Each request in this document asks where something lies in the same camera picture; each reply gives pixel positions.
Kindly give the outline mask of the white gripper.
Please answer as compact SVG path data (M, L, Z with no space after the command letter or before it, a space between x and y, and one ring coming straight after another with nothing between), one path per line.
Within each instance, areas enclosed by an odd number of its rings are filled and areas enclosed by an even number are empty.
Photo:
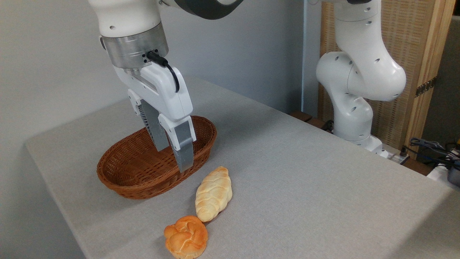
M129 75L115 66L113 68L130 89L128 95L133 109L142 119L157 151L171 145L180 172L191 168L193 142L197 137L189 116L193 106L179 70L174 68L180 85L177 92L174 77L166 67L151 64L143 67L139 76Z

